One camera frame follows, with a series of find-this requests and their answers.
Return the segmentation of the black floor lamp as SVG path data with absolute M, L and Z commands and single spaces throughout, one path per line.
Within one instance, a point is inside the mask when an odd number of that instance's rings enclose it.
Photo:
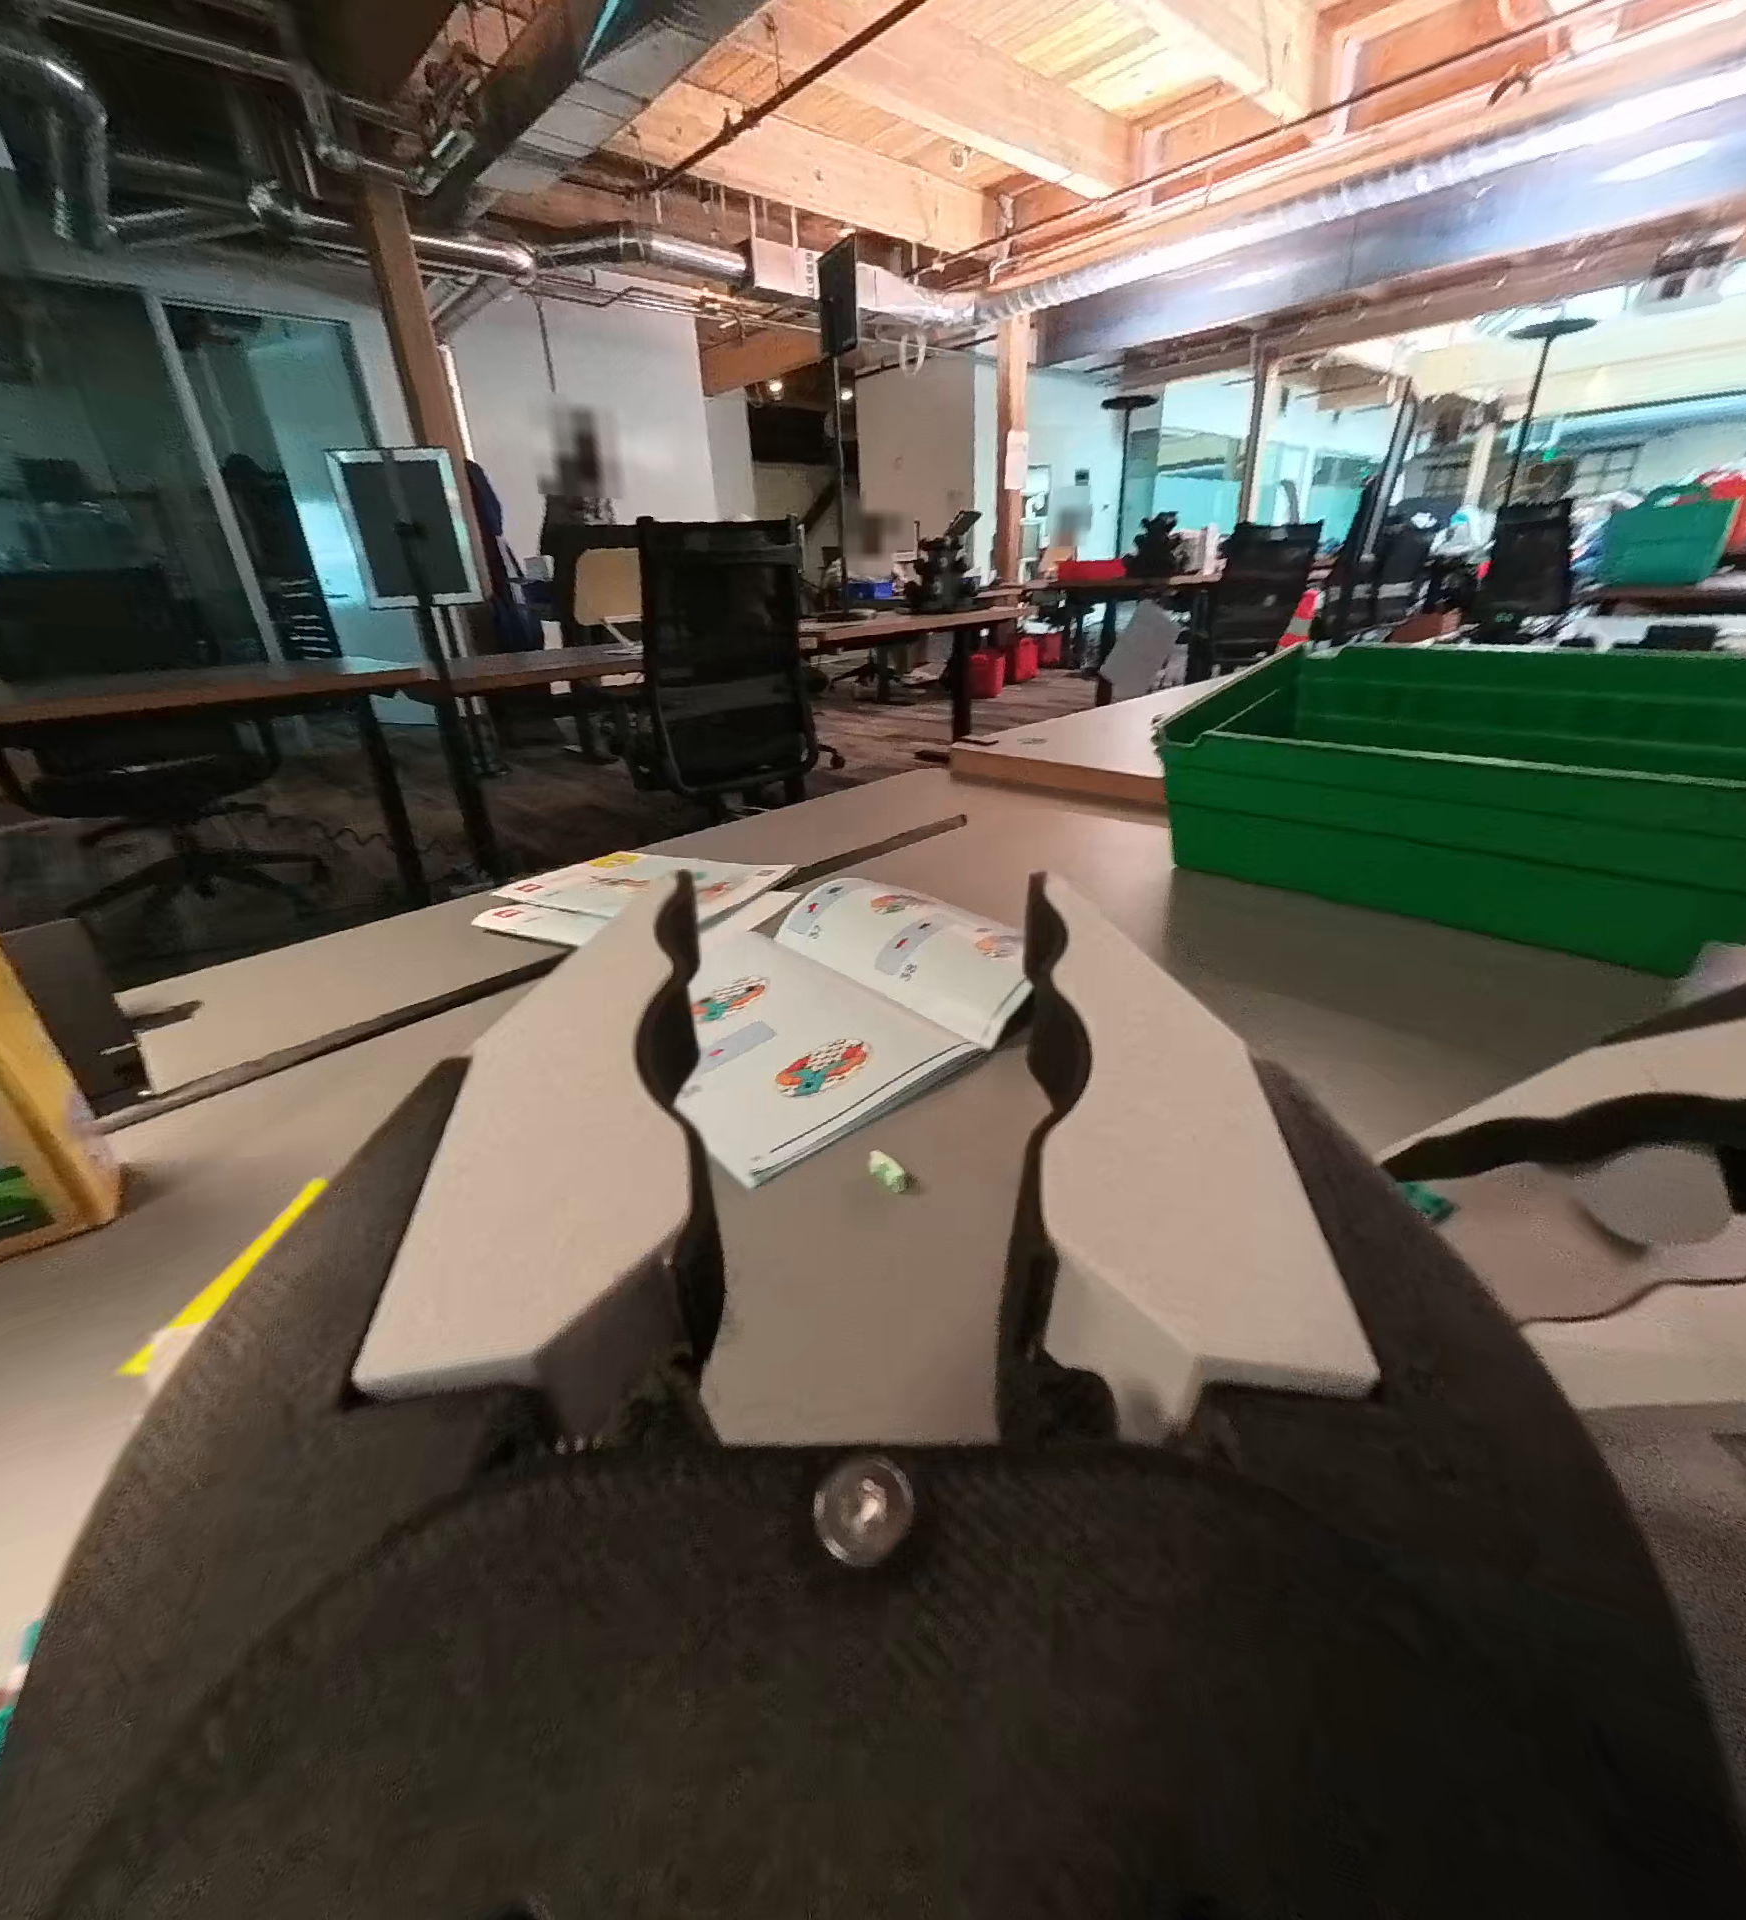
M 1520 343 L 1532 343 L 1537 347 L 1537 360 L 1532 367 L 1532 379 L 1527 392 L 1527 399 L 1520 410 L 1512 451 L 1506 465 L 1504 482 L 1499 498 L 1499 512 L 1506 512 L 1519 491 L 1520 472 L 1527 461 L 1527 451 L 1532 438 L 1532 420 L 1538 405 L 1541 387 L 1555 352 L 1555 346 L 1563 340 L 1576 337 L 1584 331 L 1590 331 L 1598 326 L 1598 319 L 1592 315 L 1556 311 L 1541 319 L 1528 319 L 1517 328 L 1509 328 L 1506 337 Z

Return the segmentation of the dark wooden desk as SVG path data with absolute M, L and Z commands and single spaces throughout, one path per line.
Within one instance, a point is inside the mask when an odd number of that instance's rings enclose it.
M 87 723 L 195 722 L 206 715 L 245 723 L 343 711 L 366 758 L 402 897 L 411 908 L 422 908 L 433 905 L 434 890 L 373 710 L 378 697 L 406 695 L 422 672 L 427 665 L 416 661 L 299 659 L 0 681 L 0 750 Z

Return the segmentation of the green tote bag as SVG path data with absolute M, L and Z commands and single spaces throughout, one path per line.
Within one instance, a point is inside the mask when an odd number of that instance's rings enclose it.
M 1610 512 L 1601 537 L 1601 588 L 1693 587 L 1720 568 L 1739 509 L 1699 485 L 1674 485 Z

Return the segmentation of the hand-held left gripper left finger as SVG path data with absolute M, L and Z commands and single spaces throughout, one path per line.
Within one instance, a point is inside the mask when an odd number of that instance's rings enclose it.
M 351 1363 L 391 1404 L 533 1391 L 601 1442 L 694 1384 L 724 1306 L 706 1150 L 678 1099 L 697 1043 L 694 881 L 672 870 L 472 1048 Z

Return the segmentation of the closed lego instruction booklet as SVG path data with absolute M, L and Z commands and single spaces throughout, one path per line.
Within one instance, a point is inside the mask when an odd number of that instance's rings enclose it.
M 696 860 L 618 851 L 566 868 L 499 886 L 477 913 L 479 933 L 534 947 L 573 950 L 633 905 L 672 890 L 676 876 L 694 888 L 699 930 L 744 921 L 758 900 L 784 905 L 789 865 Z

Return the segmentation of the green plastic bin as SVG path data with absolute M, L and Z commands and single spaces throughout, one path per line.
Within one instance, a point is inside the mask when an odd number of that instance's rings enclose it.
M 1746 840 L 1519 813 L 1418 823 L 1172 806 L 1174 862 L 1332 905 L 1671 977 L 1746 944 Z
M 1572 775 L 1746 786 L 1746 657 L 1537 648 L 1291 649 L 1155 725 L 1163 777 L 1221 748 L 1393 755 Z

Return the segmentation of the corrugated metal ventilation duct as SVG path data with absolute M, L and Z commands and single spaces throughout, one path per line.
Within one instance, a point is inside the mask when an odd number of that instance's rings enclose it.
M 753 267 L 744 252 L 696 241 L 676 232 L 613 224 L 592 226 L 542 244 L 482 232 L 413 232 L 416 261 L 429 269 L 496 280 L 529 290 L 566 269 L 655 269 L 694 284 L 742 287 Z

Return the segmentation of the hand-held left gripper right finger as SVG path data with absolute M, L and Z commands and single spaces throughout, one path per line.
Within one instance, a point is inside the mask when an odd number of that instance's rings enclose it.
M 1006 1444 L 1165 1444 L 1213 1388 L 1359 1402 L 1379 1366 L 1245 1042 L 1090 898 L 1029 879 L 1033 1122 L 1006 1254 Z

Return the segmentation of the black mesh office chair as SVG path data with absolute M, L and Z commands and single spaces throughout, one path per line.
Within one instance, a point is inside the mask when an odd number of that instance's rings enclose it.
M 626 758 L 721 824 L 771 797 L 797 803 L 820 758 L 801 648 L 794 518 L 636 525 L 644 692 Z

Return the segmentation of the yellow tape strip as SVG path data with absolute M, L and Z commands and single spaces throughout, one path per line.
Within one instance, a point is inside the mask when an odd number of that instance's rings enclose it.
M 261 1232 L 230 1260 L 172 1318 L 155 1328 L 116 1368 L 116 1379 L 140 1379 L 157 1391 L 188 1350 L 200 1331 L 211 1326 L 220 1309 L 245 1284 L 254 1270 L 294 1231 L 327 1190 L 325 1177 L 309 1179 Z

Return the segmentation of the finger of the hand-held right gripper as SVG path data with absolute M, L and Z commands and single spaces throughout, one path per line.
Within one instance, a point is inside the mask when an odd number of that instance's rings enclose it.
M 1442 1202 L 1437 1235 L 1522 1326 L 1601 1321 L 1666 1287 L 1746 1284 L 1746 1213 L 1699 1146 L 1411 1183 Z
M 1558 1122 L 1630 1096 L 1746 1102 L 1746 1017 L 1590 1045 L 1407 1136 L 1381 1156 L 1381 1164 L 1393 1175 L 1436 1181 L 1440 1171 L 1418 1170 L 1416 1164 L 1428 1148 L 1464 1130 L 1494 1122 Z

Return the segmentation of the red storage bins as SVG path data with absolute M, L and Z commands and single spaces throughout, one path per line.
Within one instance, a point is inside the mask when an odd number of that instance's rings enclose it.
M 994 702 L 1066 663 L 1064 638 L 1052 629 L 992 629 L 975 634 L 966 659 L 964 690 L 972 702 Z

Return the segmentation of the light wooden table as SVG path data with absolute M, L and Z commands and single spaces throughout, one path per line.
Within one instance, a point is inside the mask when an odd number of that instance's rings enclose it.
M 964 740 L 950 748 L 947 772 L 968 783 L 1067 803 L 1163 814 L 1165 775 L 1155 737 L 1205 695 L 1205 688 L 1172 688 L 1029 722 L 989 740 Z

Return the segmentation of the long wooden desk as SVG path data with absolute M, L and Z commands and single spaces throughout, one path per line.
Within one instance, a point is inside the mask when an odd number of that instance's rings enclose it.
M 832 654 L 885 654 L 902 643 L 925 642 L 934 636 L 951 640 L 951 720 L 950 740 L 966 742 L 974 735 L 974 673 L 975 642 L 1007 640 L 1020 628 L 1017 604 L 975 607 L 966 610 L 878 612 L 853 620 L 809 620 L 801 623 L 797 654 L 802 659 Z M 629 643 L 541 648 L 521 654 L 448 659 L 429 667 L 406 695 L 429 708 L 448 708 L 455 702 L 482 699 L 493 693 L 573 688 L 601 680 L 644 680 L 644 651 Z

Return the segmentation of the screen on floor stand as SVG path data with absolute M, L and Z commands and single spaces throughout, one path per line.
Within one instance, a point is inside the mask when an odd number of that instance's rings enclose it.
M 422 642 L 439 729 L 463 828 L 487 881 L 500 879 L 500 843 L 481 789 L 469 697 L 455 688 L 460 659 L 452 610 L 484 609 L 477 540 L 445 447 L 327 447 L 335 504 L 348 525 L 359 580 L 378 610 L 411 610 Z

